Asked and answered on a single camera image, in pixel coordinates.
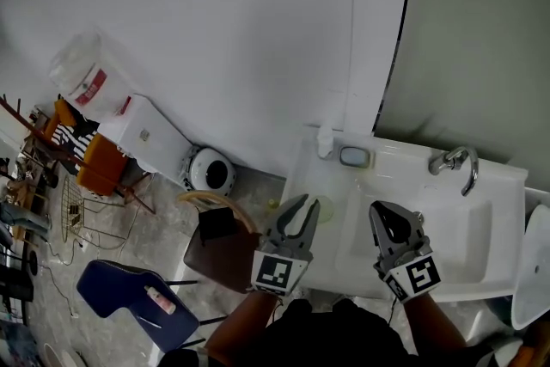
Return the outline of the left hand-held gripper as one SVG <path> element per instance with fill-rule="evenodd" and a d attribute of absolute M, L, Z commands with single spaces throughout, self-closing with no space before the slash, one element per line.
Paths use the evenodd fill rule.
<path fill-rule="evenodd" d="M 308 269 L 313 260 L 310 247 L 321 212 L 319 200 L 314 199 L 310 204 L 297 233 L 287 235 L 285 232 L 308 198 L 304 193 L 286 200 L 267 219 L 254 251 L 250 277 L 253 290 L 288 297 Z"/>

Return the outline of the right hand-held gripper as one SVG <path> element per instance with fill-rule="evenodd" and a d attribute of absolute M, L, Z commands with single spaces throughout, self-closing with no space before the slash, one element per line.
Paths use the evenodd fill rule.
<path fill-rule="evenodd" d="M 439 265 L 429 237 L 422 237 L 424 233 L 418 212 L 396 203 L 375 201 L 370 205 L 369 218 L 374 242 L 380 252 L 374 268 L 400 303 L 405 304 L 441 284 Z M 417 240 L 414 246 L 406 245 L 400 254 L 391 255 L 392 242 L 411 244 Z"/>

